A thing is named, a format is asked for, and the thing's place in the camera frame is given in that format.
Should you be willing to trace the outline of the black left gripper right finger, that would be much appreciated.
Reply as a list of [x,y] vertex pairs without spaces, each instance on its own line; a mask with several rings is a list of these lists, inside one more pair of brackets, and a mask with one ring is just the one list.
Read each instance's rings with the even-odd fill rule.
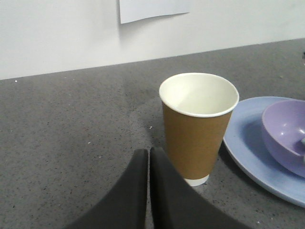
[[202,198],[176,171],[161,147],[150,150],[150,198],[156,229],[246,229]]

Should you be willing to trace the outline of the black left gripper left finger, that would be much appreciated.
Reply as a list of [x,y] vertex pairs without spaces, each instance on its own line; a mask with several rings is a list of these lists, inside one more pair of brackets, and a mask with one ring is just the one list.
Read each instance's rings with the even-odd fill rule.
[[122,176],[93,208],[68,229],[143,229],[147,204],[148,151],[137,149]]

